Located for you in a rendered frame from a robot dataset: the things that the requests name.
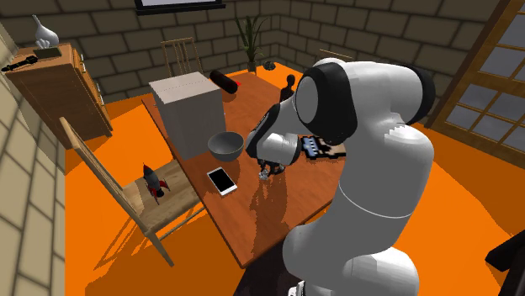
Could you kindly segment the black cylinder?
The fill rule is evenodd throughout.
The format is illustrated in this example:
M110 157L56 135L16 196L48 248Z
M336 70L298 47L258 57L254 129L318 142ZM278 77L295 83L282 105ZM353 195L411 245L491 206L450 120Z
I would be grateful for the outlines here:
M209 79L218 87L225 90L229 94L236 93L238 83L218 70L213 70L209 74Z

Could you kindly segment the potted green plant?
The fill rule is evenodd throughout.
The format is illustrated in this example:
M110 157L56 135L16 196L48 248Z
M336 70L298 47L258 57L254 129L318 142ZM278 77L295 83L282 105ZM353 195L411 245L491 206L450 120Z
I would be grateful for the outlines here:
M242 44L243 44L243 50L247 54L247 70L249 72L257 72L257 66L255 62L256 55L260 54L257 52L259 50L259 47L256 46L257 37L259 34L259 30L262 26L262 24L266 21L264 19L260 24L257 22L259 16L256 16L254 19L251 19L249 16L246 17L246 20L244 21L244 29L241 27L239 18L235 18L236 27L239 30Z

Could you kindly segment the beige cardboard box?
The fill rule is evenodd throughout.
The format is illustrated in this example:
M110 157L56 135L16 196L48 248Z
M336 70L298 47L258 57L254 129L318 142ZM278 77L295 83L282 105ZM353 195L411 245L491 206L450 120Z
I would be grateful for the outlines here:
M208 150L225 131L221 89L200 72L149 83L167 135L183 160Z

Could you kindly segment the light wooden chair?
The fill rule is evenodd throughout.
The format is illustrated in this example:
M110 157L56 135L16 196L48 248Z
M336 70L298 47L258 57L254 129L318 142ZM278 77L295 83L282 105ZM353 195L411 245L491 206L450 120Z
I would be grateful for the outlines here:
M143 177L121 187L66 118L61 117L60 122L75 152L112 194L121 208L136 222L143 235L172 266L173 261L161 243L166 236L157 236L156 233L199 204L199 197L187 184L187 178L183 175L178 161L172 160L154 171L158 178L165 180L170 187L170 191L166 188L162 189L164 195L158 199L160 204L157 204L150 195Z
M188 54L187 45L191 45L193 48L193 51L194 51L193 59L195 60L195 64L197 66L196 69L192 69L191 67L190 56ZM172 70L171 62L169 61L169 57L167 53L167 50L169 48L173 49L180 75L188 74L190 72L195 72L195 71L198 71L200 73L204 72L202 68L202 64L199 59L199 53L197 51L197 47L196 47L193 37L162 41L161 48L162 48L164 61L165 61L165 65L166 65L169 77L175 76L175 72Z

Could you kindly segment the dark-framed wall picture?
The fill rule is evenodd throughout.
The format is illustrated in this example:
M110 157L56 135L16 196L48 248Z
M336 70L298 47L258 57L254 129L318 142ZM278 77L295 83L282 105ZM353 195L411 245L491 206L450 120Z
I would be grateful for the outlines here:
M138 15L183 13L225 8L222 0L134 0Z

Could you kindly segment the wooden dining table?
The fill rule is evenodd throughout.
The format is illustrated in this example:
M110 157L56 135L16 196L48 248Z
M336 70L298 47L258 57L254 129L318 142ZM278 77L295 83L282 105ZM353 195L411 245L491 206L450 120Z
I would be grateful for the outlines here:
M290 229L322 211L333 198L344 166L343 158L300 156L284 172L263 181L258 176L260 166L247 153L224 162L206 151L185 161L174 145L169 149L242 268L282 241ZM225 196L207 176L218 167L237 185Z

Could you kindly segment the black elongated tool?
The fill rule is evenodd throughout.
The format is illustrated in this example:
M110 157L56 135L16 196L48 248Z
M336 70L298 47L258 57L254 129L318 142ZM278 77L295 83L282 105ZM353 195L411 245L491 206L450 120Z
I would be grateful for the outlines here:
M24 60L22 60L20 62L6 65L5 67L3 67L1 69L1 71L3 71L3 72L13 71L16 68L19 68L19 67L25 66L25 65L31 65L31 64L36 63L37 61L38 61L38 57L35 56L35 55L31 55L31 56L25 58Z

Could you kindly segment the wooden glazed door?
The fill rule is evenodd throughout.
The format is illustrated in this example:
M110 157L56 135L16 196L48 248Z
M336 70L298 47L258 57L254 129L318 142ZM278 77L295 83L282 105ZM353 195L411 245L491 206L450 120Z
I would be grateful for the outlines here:
M444 0L467 55L426 127L525 169L525 0Z

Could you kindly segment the dark furniture piece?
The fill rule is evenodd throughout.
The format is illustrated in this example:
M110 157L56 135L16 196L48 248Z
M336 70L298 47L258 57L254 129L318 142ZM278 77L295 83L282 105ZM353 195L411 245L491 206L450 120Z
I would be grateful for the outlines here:
M485 261L508 271L498 296L525 296L525 230L489 251Z

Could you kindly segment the wooden chest of drawers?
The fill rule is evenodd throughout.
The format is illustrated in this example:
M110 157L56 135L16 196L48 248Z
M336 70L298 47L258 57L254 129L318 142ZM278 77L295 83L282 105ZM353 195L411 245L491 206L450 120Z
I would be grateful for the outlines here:
M113 127L98 84L89 75L78 51L69 43L58 45L61 55L39 59L6 73L46 126L69 149L60 118L83 140L112 135Z

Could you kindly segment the dark flat book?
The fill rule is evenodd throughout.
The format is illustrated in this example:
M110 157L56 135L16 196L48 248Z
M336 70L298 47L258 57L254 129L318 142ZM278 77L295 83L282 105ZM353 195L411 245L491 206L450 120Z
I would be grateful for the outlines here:
M34 49L33 52L38 59L48 59L62 56L61 50L56 46L44 49Z

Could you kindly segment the grey and red toy rocket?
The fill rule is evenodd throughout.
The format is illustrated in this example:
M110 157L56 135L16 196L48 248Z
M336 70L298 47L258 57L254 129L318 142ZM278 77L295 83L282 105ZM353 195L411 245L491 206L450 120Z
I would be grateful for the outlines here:
M164 195L162 189L166 188L170 191L167 182L165 180L160 180L156 173L146 164L143 165L143 178L146 181L146 186L150 195L155 199L157 204L160 204L158 199Z

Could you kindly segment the white long-necked vase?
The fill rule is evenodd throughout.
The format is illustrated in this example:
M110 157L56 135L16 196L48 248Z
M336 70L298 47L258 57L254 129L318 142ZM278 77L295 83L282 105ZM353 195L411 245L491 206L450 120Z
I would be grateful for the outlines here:
M58 35L54 31L46 28L35 14L33 14L32 17L33 20L36 22L37 26L34 35L36 38L35 43L37 44L37 46L40 49L47 49L59 45L60 41Z

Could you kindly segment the white smartphone with black screen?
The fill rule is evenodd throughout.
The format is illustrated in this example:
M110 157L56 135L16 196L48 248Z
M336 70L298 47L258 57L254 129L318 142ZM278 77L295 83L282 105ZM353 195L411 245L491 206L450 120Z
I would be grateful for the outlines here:
M237 189L237 185L221 166L207 172L207 176L221 196L225 196Z

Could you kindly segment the dark robot stand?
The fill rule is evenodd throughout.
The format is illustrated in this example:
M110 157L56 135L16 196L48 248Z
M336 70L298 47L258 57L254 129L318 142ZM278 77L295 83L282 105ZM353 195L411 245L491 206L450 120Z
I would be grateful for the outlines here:
M300 279L287 271L282 248L279 242L251 263L232 296L288 296Z

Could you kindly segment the black human figurine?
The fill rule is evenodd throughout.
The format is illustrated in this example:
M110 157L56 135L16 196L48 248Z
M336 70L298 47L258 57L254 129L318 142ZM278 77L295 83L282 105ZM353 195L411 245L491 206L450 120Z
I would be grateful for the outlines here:
M279 96L280 102L283 102L284 100L288 99L294 94L294 90L292 89L292 86L295 84L295 76L292 74L289 74L286 77L286 81L287 81L287 86L280 90L280 96Z

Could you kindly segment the grey bowl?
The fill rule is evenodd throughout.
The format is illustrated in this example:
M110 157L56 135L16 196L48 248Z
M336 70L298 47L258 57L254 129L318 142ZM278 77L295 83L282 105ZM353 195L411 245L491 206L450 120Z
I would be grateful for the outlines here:
M209 138L211 155L219 161L234 161L244 150L244 138L233 131L223 131Z

